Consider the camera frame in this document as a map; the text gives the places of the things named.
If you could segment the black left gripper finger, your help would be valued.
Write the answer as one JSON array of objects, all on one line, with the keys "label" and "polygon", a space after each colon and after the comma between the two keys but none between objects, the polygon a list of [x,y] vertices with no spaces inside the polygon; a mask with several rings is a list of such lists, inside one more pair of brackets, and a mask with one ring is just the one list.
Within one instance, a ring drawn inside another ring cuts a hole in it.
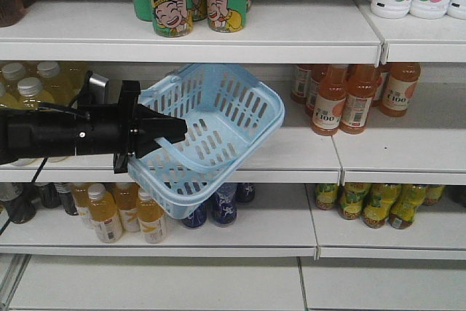
[{"label": "black left gripper finger", "polygon": [[151,143],[155,138],[165,138],[171,143],[185,140],[187,124],[184,119],[160,114],[149,107],[138,104],[138,143]]},{"label": "black left gripper finger", "polygon": [[137,135],[133,138],[133,156],[140,159],[147,154],[159,149],[161,146],[155,141],[155,137]]}]

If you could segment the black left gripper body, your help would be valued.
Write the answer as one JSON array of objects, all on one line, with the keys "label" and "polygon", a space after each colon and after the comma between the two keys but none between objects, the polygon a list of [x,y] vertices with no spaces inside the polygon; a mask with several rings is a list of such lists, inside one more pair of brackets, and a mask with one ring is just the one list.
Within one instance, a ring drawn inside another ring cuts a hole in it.
[{"label": "black left gripper body", "polygon": [[82,87],[77,111],[75,154],[113,154],[115,173],[126,173],[129,157],[135,152],[130,130],[136,126],[135,110],[141,93],[138,81],[122,81],[117,103],[100,104],[90,80]]}]

